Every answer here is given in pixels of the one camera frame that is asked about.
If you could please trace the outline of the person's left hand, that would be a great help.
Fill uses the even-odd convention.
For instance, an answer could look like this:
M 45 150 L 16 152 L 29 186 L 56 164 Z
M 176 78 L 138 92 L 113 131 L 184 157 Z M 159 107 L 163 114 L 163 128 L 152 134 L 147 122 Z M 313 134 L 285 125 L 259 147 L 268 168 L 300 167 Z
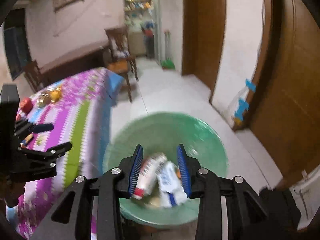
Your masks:
M 25 182 L 17 183 L 1 180 L 1 211 L 5 213 L 7 206 L 15 207 L 18 205 L 18 198 L 25 192 Z

